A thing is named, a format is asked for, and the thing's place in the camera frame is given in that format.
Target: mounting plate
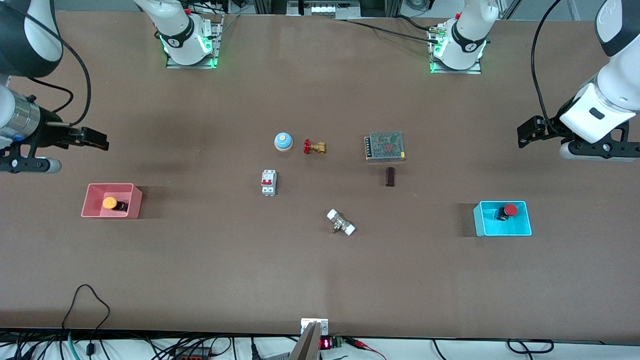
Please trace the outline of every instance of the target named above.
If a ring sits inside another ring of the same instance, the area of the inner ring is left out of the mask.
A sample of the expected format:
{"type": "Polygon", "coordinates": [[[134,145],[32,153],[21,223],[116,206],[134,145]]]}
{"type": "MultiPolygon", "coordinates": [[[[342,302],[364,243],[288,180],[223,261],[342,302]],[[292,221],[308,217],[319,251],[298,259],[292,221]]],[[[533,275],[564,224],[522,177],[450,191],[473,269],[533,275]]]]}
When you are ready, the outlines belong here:
{"type": "Polygon", "coordinates": [[[318,319],[318,318],[302,318],[300,320],[300,334],[305,332],[307,325],[311,322],[319,322],[322,326],[322,336],[329,335],[329,319],[318,319]]]}

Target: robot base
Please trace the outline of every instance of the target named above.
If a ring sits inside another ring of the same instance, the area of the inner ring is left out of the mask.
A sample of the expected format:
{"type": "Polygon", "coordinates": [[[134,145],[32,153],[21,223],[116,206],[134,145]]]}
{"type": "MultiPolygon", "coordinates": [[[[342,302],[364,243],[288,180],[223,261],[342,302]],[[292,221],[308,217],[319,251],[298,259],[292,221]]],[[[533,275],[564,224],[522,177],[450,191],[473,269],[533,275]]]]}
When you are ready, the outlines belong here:
{"type": "MultiPolygon", "coordinates": [[[[438,24],[438,28],[443,31],[445,30],[444,27],[445,24],[438,24]]],[[[434,34],[427,31],[427,38],[439,41],[439,44],[429,43],[429,68],[432,74],[482,74],[480,59],[468,69],[456,70],[444,65],[442,60],[434,56],[434,53],[442,51],[442,46],[447,40],[445,33],[434,34]]]]}
{"type": "Polygon", "coordinates": [[[202,44],[207,48],[213,49],[211,53],[207,54],[202,60],[198,61],[192,65],[181,65],[171,59],[170,56],[166,57],[166,68],[167,69],[215,69],[218,67],[218,57],[220,56],[220,42],[221,42],[221,34],[222,34],[222,25],[224,22],[215,22],[211,23],[211,37],[209,40],[207,38],[203,38],[202,44]]]}

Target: white circuit breaker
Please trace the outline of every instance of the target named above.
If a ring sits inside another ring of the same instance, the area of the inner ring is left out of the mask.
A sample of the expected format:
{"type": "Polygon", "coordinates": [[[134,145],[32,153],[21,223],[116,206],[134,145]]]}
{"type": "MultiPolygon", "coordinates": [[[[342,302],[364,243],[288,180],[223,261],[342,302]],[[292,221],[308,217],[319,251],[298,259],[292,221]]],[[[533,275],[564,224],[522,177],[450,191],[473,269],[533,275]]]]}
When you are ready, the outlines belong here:
{"type": "Polygon", "coordinates": [[[276,170],[265,170],[262,172],[262,194],[264,196],[276,195],[276,170]]]}

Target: blue bin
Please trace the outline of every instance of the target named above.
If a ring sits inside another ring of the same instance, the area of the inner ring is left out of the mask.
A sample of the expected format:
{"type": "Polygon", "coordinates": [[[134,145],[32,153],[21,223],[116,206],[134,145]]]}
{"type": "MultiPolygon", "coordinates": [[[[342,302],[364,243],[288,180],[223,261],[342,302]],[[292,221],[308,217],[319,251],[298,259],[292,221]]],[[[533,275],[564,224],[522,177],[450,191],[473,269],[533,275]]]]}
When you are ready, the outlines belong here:
{"type": "Polygon", "coordinates": [[[482,236],[531,236],[531,223],[527,203],[524,201],[481,201],[474,209],[476,234],[482,236]],[[518,214],[508,220],[498,220],[500,208],[514,204],[518,214]]]}

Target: green cable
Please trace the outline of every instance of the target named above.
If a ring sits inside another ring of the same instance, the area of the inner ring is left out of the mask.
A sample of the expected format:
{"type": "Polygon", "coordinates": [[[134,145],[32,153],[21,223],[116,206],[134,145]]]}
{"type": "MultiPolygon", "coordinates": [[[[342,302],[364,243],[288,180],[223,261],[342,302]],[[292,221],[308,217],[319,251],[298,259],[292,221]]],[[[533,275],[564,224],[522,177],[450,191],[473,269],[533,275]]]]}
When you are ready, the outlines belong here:
{"type": "Polygon", "coordinates": [[[76,352],[76,348],[74,347],[74,342],[71,340],[71,332],[69,331],[69,336],[67,336],[67,343],[69,343],[69,347],[71,348],[71,354],[74,355],[76,360],[80,360],[78,353],[76,352]]]}

